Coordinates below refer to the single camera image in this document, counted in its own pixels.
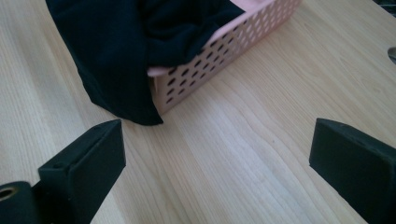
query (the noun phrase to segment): light wood grain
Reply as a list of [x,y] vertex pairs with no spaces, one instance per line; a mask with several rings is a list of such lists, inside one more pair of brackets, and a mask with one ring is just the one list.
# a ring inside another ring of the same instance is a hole
[[[0,184],[33,185],[115,117],[90,102],[45,1],[0,6]],[[93,223],[364,223],[308,157],[316,118],[396,147],[395,46],[396,19],[372,1],[305,0],[164,125],[123,122],[127,167]]]

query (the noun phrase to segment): pink plastic basket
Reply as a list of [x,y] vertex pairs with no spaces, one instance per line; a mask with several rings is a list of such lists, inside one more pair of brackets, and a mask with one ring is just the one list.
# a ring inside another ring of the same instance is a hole
[[246,12],[218,29],[191,62],[150,67],[150,87],[160,114],[186,98],[227,64],[286,21],[302,0],[232,0]]

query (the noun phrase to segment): black cloth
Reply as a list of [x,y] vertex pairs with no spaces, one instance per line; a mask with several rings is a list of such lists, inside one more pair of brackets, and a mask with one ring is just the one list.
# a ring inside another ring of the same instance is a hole
[[94,104],[142,125],[163,123],[150,65],[189,62],[243,11],[229,0],[46,0]]

